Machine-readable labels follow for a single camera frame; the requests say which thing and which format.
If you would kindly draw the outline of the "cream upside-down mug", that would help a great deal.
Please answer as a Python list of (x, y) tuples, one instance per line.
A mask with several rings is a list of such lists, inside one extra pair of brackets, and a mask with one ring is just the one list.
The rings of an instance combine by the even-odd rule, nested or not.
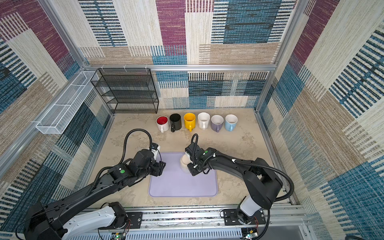
[(190, 159), (190, 156), (189, 154), (185, 153), (181, 159), (180, 159), (180, 166), (181, 166), (181, 169), (183, 172), (185, 173), (190, 173), (189, 171), (189, 168), (188, 168), (188, 164), (191, 163), (191, 159)]

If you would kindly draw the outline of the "white faceted ceramic mug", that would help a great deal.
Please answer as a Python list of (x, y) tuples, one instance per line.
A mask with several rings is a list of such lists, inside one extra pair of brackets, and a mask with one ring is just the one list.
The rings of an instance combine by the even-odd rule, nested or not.
[(208, 113), (202, 112), (198, 114), (198, 124), (201, 130), (207, 130), (210, 126), (211, 116)]

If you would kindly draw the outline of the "lavender ceramic mug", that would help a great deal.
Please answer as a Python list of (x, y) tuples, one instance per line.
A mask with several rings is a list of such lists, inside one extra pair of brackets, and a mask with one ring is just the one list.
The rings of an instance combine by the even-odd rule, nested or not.
[(224, 118), (221, 115), (211, 117), (211, 129), (217, 133), (220, 132), (224, 124)]

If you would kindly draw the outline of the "yellow ceramic mug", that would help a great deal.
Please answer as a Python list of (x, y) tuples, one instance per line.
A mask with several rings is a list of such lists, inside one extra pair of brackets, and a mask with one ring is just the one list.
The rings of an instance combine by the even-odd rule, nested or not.
[(184, 115), (185, 128), (192, 132), (196, 127), (196, 116), (193, 113), (187, 113)]

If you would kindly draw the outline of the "white upside-down mug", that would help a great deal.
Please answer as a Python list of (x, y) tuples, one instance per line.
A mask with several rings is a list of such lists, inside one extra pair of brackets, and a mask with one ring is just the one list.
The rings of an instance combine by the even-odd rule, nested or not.
[(170, 121), (167, 116), (160, 116), (156, 119), (158, 129), (161, 133), (165, 133), (170, 129)]

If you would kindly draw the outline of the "black ceramic mug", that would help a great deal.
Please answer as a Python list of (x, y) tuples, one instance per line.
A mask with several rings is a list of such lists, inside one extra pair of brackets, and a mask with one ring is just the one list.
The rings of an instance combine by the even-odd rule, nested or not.
[(171, 132), (174, 133), (182, 128), (181, 115), (171, 114), (170, 117)]

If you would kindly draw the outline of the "light blue ceramic mug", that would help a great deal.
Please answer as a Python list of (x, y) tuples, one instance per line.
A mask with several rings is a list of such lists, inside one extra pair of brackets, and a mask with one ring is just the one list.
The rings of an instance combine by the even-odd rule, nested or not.
[(229, 115), (226, 115), (225, 117), (225, 129), (229, 132), (232, 132), (236, 125), (238, 123), (238, 117), (233, 115), (233, 114), (229, 114)]

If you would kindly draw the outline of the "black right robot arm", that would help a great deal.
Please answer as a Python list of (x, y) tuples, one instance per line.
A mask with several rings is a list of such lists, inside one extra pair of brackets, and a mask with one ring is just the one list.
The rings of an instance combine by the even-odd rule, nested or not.
[(189, 172), (192, 176), (206, 170), (217, 170), (243, 180), (249, 195), (238, 205), (237, 221), (249, 224), (257, 211), (270, 210), (274, 202), (288, 199), (295, 190), (292, 179), (283, 171), (273, 168), (264, 159), (242, 160), (208, 148), (204, 150), (192, 142), (185, 148)]

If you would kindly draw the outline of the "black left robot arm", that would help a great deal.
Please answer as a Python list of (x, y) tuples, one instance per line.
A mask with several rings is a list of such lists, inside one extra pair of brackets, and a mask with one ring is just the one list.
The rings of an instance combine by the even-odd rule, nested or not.
[(93, 212), (83, 214), (82, 211), (125, 187), (136, 185), (147, 176), (160, 176), (166, 163), (157, 162), (159, 149), (160, 146), (150, 140), (149, 147), (138, 151), (134, 158), (121, 158), (117, 165), (102, 168), (90, 185), (51, 204), (34, 204), (22, 223), (24, 238), (68, 240), (98, 228), (125, 228), (129, 217), (118, 202)]

